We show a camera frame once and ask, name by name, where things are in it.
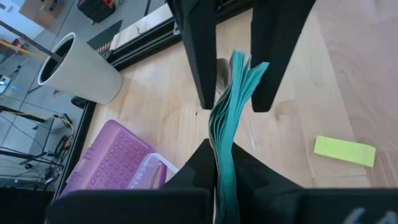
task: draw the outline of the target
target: yellow sticky note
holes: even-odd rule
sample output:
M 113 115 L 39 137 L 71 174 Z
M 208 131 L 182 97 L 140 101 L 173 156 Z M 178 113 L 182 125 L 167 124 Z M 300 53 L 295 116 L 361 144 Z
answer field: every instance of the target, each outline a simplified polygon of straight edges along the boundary
M 376 148 L 366 144 L 318 136 L 314 152 L 318 155 L 373 167 Z

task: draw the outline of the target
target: black cable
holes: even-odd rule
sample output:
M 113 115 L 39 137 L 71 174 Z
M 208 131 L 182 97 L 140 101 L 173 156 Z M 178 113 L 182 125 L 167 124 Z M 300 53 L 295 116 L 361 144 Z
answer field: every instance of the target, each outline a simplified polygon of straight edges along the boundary
M 151 2 L 151 0 L 147 0 L 147 6 L 144 11 L 144 17 L 146 17 L 148 15 L 150 2 Z
M 0 166 L 0 168 L 11 168 L 11 169 L 26 170 L 25 168 L 11 167 L 11 166 Z
M 60 127 L 60 128 L 48 128 L 48 127 L 42 126 L 40 123 L 36 123 L 35 121 L 32 121 L 32 120 L 30 120 L 30 121 L 33 122 L 33 123 L 35 123 L 36 125 L 42 127 L 42 128 L 49 129 L 49 130 L 51 130 L 51 131 L 61 130 L 61 129 L 63 129 L 63 128 L 69 128 L 68 126 L 65 126 L 63 123 L 62 123 L 63 126 Z
M 29 177 L 29 178 L 37 178 L 37 176 L 35 176 L 35 175 L 22 175 L 22 174 L 19 174 L 19 175 L 7 175 L 7 174 L 0 174 L 0 177 Z
M 44 183 L 44 178 L 41 177 L 41 176 L 42 176 L 42 174 L 43 174 L 46 170 L 48 170 L 48 169 L 49 169 L 49 168 L 46 168 L 46 169 L 43 170 L 41 173 L 39 173 L 39 175 L 37 176 L 35 182 L 38 182 L 37 179 L 41 178 L 41 181 L 40 181 L 40 182 L 43 184 L 43 183 Z
M 10 163 L 12 163 L 12 164 L 15 164 L 15 165 L 19 165 L 19 166 L 20 166 L 20 164 L 14 162 L 14 161 L 11 161 L 11 160 L 9 160 L 9 159 L 0 159 L 0 160 L 8 161 L 8 162 L 10 162 Z
M 32 138 L 31 136 L 29 136 L 28 134 L 26 134 L 24 131 L 20 130 L 15 124 L 13 124 L 13 122 L 11 122 L 10 120 L 8 120 L 7 118 L 5 118 L 3 115 L 0 115 L 3 119 L 5 119 L 6 121 L 10 122 L 11 125 L 13 125 L 18 131 L 24 133 L 26 136 L 28 136 L 29 138 L 33 139 L 35 142 L 37 142 L 37 144 L 40 146 L 40 148 L 42 149 L 42 151 L 44 151 L 43 146 L 39 143 L 38 140 Z
M 28 174 L 29 172 L 34 172 L 35 169 L 39 166 L 40 163 L 41 163 L 41 162 L 37 163 L 37 165 L 36 165 L 34 168 L 29 169 L 29 170 L 26 171 L 26 172 L 23 172 L 23 173 L 21 173 L 21 174 L 17 174 L 17 175 L 11 176 L 10 178 L 8 178 L 8 180 L 7 180 L 7 182 L 4 184 L 4 186 L 7 187 L 9 181 L 11 181 L 11 180 L 15 180 L 15 179 L 18 178 L 18 177 L 22 177 L 24 174 Z
M 31 172 L 38 172 L 38 171 L 40 171 L 40 170 L 36 170 L 36 168 L 39 166 L 39 164 L 40 164 L 40 163 L 38 163 L 34 168 L 31 168 L 31 169 L 29 169 L 29 170 L 27 170 L 26 172 L 23 172 L 23 173 L 21 173 L 21 174 L 16 174 L 16 175 L 0 174 L 0 175 L 9 176 L 9 177 L 20 177 L 20 176 L 22 176 L 22 175 L 24 175 L 24 174 L 28 174 L 28 173 L 31 173 Z
M 68 137 L 66 135 L 62 136 L 62 138 L 58 142 L 57 146 L 55 147 L 54 158 L 57 158 L 57 159 L 59 158 L 62 151 L 64 150 L 64 146 L 66 145 L 67 141 L 68 141 Z
M 31 155 L 31 154 L 27 154 L 27 153 L 24 153 L 24 152 L 19 152 L 19 151 L 17 151 L 17 150 L 10 149 L 10 148 L 8 148 L 8 147 L 0 146 L 0 148 L 1 148 L 1 149 L 7 149 L 7 150 L 10 150 L 10 151 L 12 151 L 12 152 L 15 152 L 15 153 L 18 153 L 18 154 L 22 154 L 22 155 L 25 155 L 25 156 L 32 156 L 32 158 L 34 157 L 34 156 Z M 43 158 L 43 157 L 36 158 L 36 159 L 43 159 L 43 160 L 45 160 L 45 161 L 47 161 L 47 162 L 53 162 L 53 161 L 51 161 L 50 159 L 46 159 L 46 158 Z
M 60 176 L 60 171 L 57 171 L 56 169 L 54 169 L 54 172 L 57 172 L 57 176 L 56 177 L 51 177 L 52 180 L 50 182 L 48 182 L 47 185 L 51 184 L 52 182 L 55 182 L 58 179 L 58 177 Z

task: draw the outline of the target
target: metal rod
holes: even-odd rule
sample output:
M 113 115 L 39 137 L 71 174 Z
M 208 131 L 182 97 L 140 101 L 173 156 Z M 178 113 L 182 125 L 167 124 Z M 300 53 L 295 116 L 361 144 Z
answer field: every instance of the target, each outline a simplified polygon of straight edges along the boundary
M 45 47 L 41 46 L 40 44 L 36 43 L 34 40 L 30 39 L 28 36 L 25 34 L 19 32 L 18 30 L 12 28 L 11 26 L 7 25 L 5 22 L 0 21 L 0 26 L 3 26 L 7 30 L 11 31 L 12 33 L 18 35 L 19 37 L 22 37 L 24 40 L 28 41 L 30 44 L 32 44 L 34 47 L 39 49 L 40 51 L 44 52 L 48 56 L 52 57 L 54 60 L 56 60 L 58 63 L 62 63 L 63 58 L 56 53 L 53 53 L 49 50 L 47 50 Z
M 18 110 L 14 110 L 14 109 L 8 108 L 6 106 L 0 106 L 0 113 L 2 111 L 8 111 L 8 112 L 11 112 L 11 113 L 15 113 L 15 115 L 17 115 L 17 116 L 21 116 L 21 117 L 26 118 L 26 119 L 31 119 L 32 121 L 37 121 L 37 122 L 40 122 L 40 123 L 44 123 L 45 122 L 45 120 L 42 119 L 42 118 L 38 118 L 38 117 L 30 115 L 30 114 L 25 114 L 24 112 L 21 112 L 21 111 L 18 111 Z
M 41 59 L 41 60 L 45 60 L 45 57 L 43 57 L 43 56 L 41 56 L 41 55 L 38 55 L 38 54 L 35 54 L 35 53 L 30 52 L 30 51 L 28 51 L 28 50 L 25 50 L 25 49 L 23 49 L 22 47 L 17 47 L 17 46 L 15 46 L 15 45 L 12 45 L 12 44 L 10 44 L 10 43 L 7 43 L 7 42 L 5 42 L 5 41 L 3 41 L 3 40 L 0 40 L 0 44 L 3 44 L 3 45 L 5 45 L 6 47 L 9 47 L 9 48 L 12 48 L 12 49 L 14 49 L 14 50 L 20 51 L 20 52 L 22 52 L 22 53 L 29 54 L 29 55 L 31 55 L 31 56 L 33 56 L 33 57 L 36 57 L 36 58 L 39 58 L 39 59 Z

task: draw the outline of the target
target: wooden board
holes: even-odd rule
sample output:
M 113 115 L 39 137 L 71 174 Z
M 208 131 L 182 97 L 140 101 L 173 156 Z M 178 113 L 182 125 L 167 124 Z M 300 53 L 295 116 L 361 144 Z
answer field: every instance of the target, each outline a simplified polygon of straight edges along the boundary
M 397 186 L 398 13 L 390 9 L 392 1 L 372 5 L 371 0 L 319 0 L 272 109 L 253 113 L 248 102 L 234 141 L 304 187 Z M 348 6 L 367 9 L 355 13 L 372 18 L 364 22 Z M 229 58 L 233 49 L 250 53 L 251 13 L 217 25 L 218 57 Z M 120 35 L 134 38 L 128 29 Z M 117 97 L 95 109 L 85 149 L 104 123 L 115 119 L 171 163 L 183 166 L 208 137 L 210 112 L 200 107 L 182 43 L 121 73 L 124 82 Z M 314 154 L 318 135 L 375 146 L 375 167 L 365 169 Z
M 168 18 L 171 18 L 172 16 L 172 12 L 167 4 L 160 6 L 146 17 L 138 20 L 137 22 L 133 23 L 133 25 L 130 25 L 120 33 L 116 34 L 112 40 L 111 50 L 122 46 L 123 44 L 129 42 L 129 40 L 138 37 L 140 34 L 143 34 L 144 32 L 155 27 L 157 24 L 160 24 Z

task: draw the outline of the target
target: teal paper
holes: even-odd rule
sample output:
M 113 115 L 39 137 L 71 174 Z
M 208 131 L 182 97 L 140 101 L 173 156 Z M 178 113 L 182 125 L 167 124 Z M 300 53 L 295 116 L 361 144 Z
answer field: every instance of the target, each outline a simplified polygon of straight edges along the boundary
M 239 223 L 231 150 L 244 104 L 253 94 L 267 67 L 268 63 L 262 62 L 250 70 L 250 58 L 245 65 L 245 54 L 234 50 L 229 60 L 229 85 L 210 114 L 210 142 L 215 151 L 218 169 L 219 223 Z

